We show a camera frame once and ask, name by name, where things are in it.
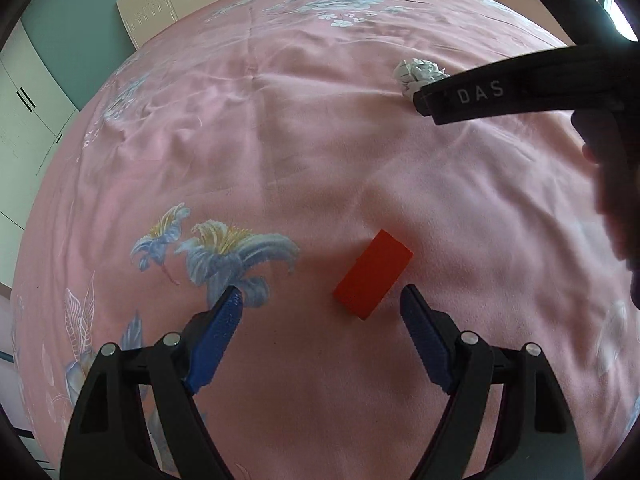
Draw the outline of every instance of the black device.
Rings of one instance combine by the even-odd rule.
[[[29,0],[0,0],[0,46]],[[576,110],[572,122],[602,162],[616,213],[640,270],[635,177],[639,166],[638,46],[616,31],[595,0],[541,0],[576,46],[504,60],[422,88],[416,109],[436,124],[509,113]],[[640,0],[616,0],[640,34]],[[632,290],[638,306],[639,294]],[[503,384],[493,445],[474,480],[578,480],[584,477],[574,424],[542,349],[488,345],[431,310],[414,286],[402,292],[402,318],[431,381],[450,396],[412,480],[460,479],[478,436],[491,384]],[[241,296],[227,289],[181,334],[121,351],[104,345],[82,388],[63,451],[61,478],[169,479],[158,469],[140,404],[139,384],[154,388],[176,466],[185,479],[231,479],[193,403],[208,383],[241,316]],[[0,417],[0,471],[6,478],[47,479]],[[640,470],[636,424],[596,480],[626,480]]]

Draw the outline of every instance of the pink fabric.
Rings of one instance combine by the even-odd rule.
[[[17,363],[52,462],[103,343],[152,344],[236,280],[263,305],[196,398],[233,473],[408,478],[447,400],[399,317],[413,282],[490,344],[542,346],[593,476],[633,420],[639,317],[569,113],[434,126],[392,78],[402,59],[457,73],[559,46],[489,0],[223,0],[145,44],[66,135],[20,248]],[[190,230],[207,220],[273,235]],[[380,229],[415,256],[362,322],[331,292]],[[224,276],[189,272],[222,256]],[[494,392],[469,472],[497,406]]]

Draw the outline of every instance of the red rectangular block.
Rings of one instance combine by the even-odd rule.
[[[334,290],[334,298],[367,319],[398,280],[414,254],[381,230]]]

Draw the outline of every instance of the metal screw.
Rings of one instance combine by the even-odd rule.
[[[479,337],[475,332],[463,332],[460,335],[460,339],[462,339],[463,343],[466,343],[468,345],[475,345],[478,342]]]
[[[114,345],[113,343],[107,343],[102,345],[102,348],[100,348],[100,353],[104,356],[110,356],[116,353],[116,345]]]
[[[162,342],[167,346],[176,346],[180,342],[180,334],[177,332],[169,332],[162,338]]]
[[[542,348],[540,348],[535,343],[527,343],[527,345],[525,346],[525,350],[528,354],[533,355],[533,357],[538,357],[540,354],[542,354]]]

